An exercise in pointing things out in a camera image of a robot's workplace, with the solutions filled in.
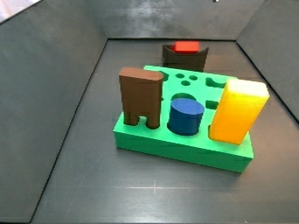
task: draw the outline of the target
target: blue cylinder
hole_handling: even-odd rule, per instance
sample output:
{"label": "blue cylinder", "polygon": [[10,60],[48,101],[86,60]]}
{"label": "blue cylinder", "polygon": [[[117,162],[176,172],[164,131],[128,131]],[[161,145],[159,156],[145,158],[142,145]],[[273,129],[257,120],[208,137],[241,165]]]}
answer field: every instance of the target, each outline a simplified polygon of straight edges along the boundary
{"label": "blue cylinder", "polygon": [[199,132],[204,107],[187,98],[172,100],[168,129],[180,136],[192,136]]}

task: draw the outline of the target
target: red block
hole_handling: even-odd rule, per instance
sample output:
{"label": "red block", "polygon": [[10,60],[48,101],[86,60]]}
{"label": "red block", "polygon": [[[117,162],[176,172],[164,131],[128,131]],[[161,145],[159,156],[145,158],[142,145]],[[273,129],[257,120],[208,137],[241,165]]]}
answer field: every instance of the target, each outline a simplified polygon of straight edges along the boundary
{"label": "red block", "polygon": [[172,47],[176,53],[196,53],[200,50],[199,41],[176,41]]}

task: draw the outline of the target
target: shape sorter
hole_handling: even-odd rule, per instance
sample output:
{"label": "shape sorter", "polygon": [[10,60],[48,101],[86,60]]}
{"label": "shape sorter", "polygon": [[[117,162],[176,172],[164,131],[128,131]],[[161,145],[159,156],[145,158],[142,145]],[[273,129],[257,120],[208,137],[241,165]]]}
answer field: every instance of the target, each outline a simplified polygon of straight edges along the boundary
{"label": "shape sorter", "polygon": [[[140,117],[136,126],[125,125],[124,113],[121,113],[113,129],[116,147],[197,165],[243,172],[253,158],[249,134],[247,133],[240,145],[209,139],[209,126],[223,88],[227,80],[236,77],[159,66],[145,66],[144,70],[163,73],[160,127],[148,129],[144,117]],[[176,135],[167,128],[171,102],[176,98],[193,99],[204,105],[200,130],[193,136]]]}

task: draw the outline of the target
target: wooden block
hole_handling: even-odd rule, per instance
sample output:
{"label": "wooden block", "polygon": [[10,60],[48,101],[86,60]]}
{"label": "wooden block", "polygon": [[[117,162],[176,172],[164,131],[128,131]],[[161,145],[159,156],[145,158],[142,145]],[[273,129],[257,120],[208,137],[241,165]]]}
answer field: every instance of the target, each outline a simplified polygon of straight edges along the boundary
{"label": "wooden block", "polygon": [[137,125],[138,116],[145,116],[146,128],[159,128],[163,80],[163,74],[154,71],[132,67],[124,67],[120,70],[118,82],[125,117],[124,124]]}

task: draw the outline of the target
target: yellow block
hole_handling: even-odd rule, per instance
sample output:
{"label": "yellow block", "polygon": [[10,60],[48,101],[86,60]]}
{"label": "yellow block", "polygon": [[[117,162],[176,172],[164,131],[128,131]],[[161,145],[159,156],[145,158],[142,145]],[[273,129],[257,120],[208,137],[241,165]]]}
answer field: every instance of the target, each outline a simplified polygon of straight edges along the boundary
{"label": "yellow block", "polygon": [[209,126],[209,139],[240,144],[268,97],[264,83],[228,80]]}

